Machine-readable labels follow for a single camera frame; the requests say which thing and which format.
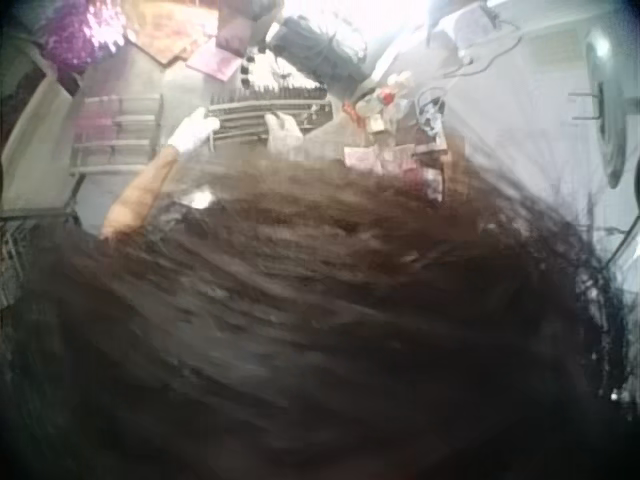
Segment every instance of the purple tinsel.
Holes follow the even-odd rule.
[[[70,71],[85,70],[124,42],[124,16],[112,0],[66,0],[43,29],[44,55]]]

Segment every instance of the metal rack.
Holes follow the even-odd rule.
[[[75,199],[85,176],[79,175],[60,208],[0,210],[0,310],[20,295],[38,228],[68,222],[80,226]]]
[[[264,115],[281,112],[293,116],[303,133],[333,120],[330,100],[320,100],[315,89],[263,89],[241,92],[236,98],[212,98],[208,114],[220,120],[209,146],[225,142],[264,141],[269,136]]]
[[[158,145],[162,95],[91,97],[76,121],[72,174],[139,171]]]

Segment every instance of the round metal disc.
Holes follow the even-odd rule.
[[[587,39],[587,69],[591,91],[597,95],[593,100],[594,113],[600,115],[598,142],[602,153],[602,166],[609,187],[616,188],[624,172],[627,155],[627,125],[625,97],[616,76],[613,57],[598,54],[598,42],[608,42],[600,31],[594,31]]]

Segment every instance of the red object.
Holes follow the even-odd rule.
[[[391,105],[395,99],[396,99],[396,94],[389,90],[383,90],[380,93],[380,100],[382,101],[382,104],[385,107],[388,107],[389,105]]]

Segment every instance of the gloved hand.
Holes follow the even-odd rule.
[[[198,108],[185,118],[176,131],[171,135],[167,145],[171,145],[185,157],[202,145],[211,132],[220,128],[220,120],[215,117],[205,118],[206,109]]]
[[[299,160],[302,157],[304,135],[298,128],[295,118],[284,113],[267,113],[264,116],[269,129],[267,148],[273,155],[287,160]]]

